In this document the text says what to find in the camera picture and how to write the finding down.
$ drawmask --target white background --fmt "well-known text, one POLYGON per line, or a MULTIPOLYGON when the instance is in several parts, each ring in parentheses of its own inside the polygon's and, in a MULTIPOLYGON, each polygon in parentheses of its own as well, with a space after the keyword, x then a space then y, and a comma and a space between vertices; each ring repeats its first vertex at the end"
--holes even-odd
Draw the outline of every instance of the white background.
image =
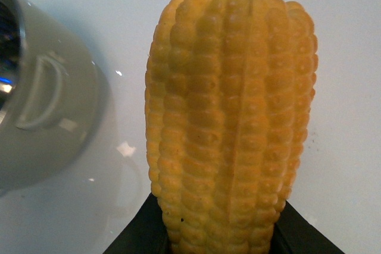
MULTIPOLYGON (((111 89, 74 164, 0 197, 0 252, 101 254, 149 193, 144 73, 169 0, 30 1, 85 41, 111 89)), ((320 65, 289 201, 345 253, 381 253, 380 0, 296 1, 315 21, 320 65)))

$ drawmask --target yellow corn cob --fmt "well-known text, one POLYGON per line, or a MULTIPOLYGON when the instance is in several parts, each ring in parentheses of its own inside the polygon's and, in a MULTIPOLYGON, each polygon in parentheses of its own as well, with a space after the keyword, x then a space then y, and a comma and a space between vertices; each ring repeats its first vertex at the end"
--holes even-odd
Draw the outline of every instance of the yellow corn cob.
POLYGON ((317 39, 282 0, 172 0, 146 72, 152 193, 173 253, 267 253, 307 136, 317 39))

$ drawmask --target corn cob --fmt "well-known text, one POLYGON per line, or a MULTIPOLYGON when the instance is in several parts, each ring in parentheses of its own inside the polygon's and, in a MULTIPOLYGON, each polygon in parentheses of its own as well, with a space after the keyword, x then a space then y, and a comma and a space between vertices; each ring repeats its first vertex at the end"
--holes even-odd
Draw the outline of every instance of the corn cob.
POLYGON ((147 160, 173 253, 268 253, 307 136, 310 16, 283 0, 171 0, 146 72, 147 160))

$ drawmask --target ceramic cup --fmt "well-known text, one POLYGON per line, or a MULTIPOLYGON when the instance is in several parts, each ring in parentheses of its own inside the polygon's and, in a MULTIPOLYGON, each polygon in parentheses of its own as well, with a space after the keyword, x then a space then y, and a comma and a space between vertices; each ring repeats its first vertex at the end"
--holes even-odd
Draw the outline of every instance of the ceramic cup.
POLYGON ((0 3, 0 190, 9 190, 78 154, 95 119, 99 72, 84 43, 32 3, 0 3))

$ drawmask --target black base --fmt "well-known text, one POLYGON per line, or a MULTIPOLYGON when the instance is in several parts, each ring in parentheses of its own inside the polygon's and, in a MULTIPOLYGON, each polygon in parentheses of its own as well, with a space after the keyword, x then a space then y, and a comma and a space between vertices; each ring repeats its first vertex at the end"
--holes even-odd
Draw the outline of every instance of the black base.
MULTIPOLYGON (((150 194, 104 254, 167 254, 168 235, 157 198, 150 194)), ((343 254, 289 204, 274 228, 269 254, 343 254)))

